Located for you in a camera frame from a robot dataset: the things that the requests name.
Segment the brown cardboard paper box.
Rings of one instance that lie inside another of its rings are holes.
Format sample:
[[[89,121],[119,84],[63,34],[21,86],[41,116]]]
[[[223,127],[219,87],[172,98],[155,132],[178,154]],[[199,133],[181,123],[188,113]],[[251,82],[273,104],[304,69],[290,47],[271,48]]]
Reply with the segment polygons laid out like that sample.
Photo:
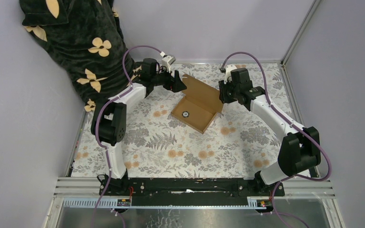
[[[171,116],[203,134],[216,115],[222,113],[220,92],[187,74],[182,76],[182,81],[187,89],[182,91],[184,97],[171,111]]]

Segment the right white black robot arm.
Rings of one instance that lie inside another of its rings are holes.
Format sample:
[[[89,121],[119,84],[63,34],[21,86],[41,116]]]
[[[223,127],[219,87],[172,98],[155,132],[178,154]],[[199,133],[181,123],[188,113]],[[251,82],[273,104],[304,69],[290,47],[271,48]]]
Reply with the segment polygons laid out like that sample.
[[[321,163],[316,128],[306,128],[284,113],[272,102],[263,87],[253,86],[247,69],[228,65],[221,68],[221,72],[225,74],[224,79],[219,81],[221,102],[238,102],[244,106],[261,118],[281,143],[277,161],[255,175],[253,188],[258,195],[267,195],[272,190],[272,184]]]

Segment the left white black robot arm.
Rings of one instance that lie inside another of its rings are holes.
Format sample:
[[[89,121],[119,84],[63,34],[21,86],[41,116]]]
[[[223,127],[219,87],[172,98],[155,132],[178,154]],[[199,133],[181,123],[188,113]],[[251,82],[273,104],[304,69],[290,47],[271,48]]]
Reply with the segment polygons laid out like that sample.
[[[180,79],[178,70],[171,70],[175,57],[166,55],[158,63],[153,58],[144,59],[141,65],[141,76],[118,95],[96,105],[91,124],[91,133],[96,137],[99,146],[105,149],[108,164],[108,175],[113,180],[110,189],[116,195],[128,191],[128,183],[123,179],[126,167],[122,156],[122,140],[126,133],[127,111],[145,99],[156,86],[174,93],[187,87]]]

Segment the floral patterned table mat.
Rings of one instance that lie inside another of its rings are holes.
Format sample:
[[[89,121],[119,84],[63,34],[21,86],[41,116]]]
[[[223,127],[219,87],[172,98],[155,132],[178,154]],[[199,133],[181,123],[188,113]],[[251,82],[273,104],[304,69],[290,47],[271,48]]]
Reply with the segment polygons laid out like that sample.
[[[269,96],[293,118],[278,63],[262,63]],[[219,64],[174,64],[188,74],[218,88],[224,74]],[[184,97],[162,87],[136,104],[127,114],[122,152],[129,177],[250,178],[277,161],[280,143],[256,115],[238,104],[225,104],[204,134],[171,116]],[[93,113],[85,118],[75,152],[71,177],[96,177],[108,172],[105,150],[90,133]]]

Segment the black floral plush blanket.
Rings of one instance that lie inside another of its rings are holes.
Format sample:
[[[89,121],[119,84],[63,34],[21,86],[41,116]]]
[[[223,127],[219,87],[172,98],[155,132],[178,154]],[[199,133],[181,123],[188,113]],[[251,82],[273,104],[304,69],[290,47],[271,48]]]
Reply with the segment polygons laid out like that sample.
[[[142,64],[127,53],[111,0],[21,0],[22,25],[66,70],[85,111],[138,80]]]

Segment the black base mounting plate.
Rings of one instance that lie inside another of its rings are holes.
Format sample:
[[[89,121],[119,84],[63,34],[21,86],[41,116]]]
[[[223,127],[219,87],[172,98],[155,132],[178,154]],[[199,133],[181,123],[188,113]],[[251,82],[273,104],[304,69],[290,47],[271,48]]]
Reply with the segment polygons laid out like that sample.
[[[97,176],[100,193],[126,196],[132,206],[247,206],[249,197],[285,196],[283,185],[265,185],[243,178],[110,178]]]

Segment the aluminium frame rail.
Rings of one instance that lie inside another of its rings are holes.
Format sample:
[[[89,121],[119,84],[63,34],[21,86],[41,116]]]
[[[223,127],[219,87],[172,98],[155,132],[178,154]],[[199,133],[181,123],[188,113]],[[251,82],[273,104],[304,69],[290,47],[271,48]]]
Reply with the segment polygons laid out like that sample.
[[[319,200],[332,228],[345,226],[330,181],[293,178],[257,188],[243,178],[60,177],[44,227],[58,226],[64,206],[109,209],[255,209],[270,199]]]

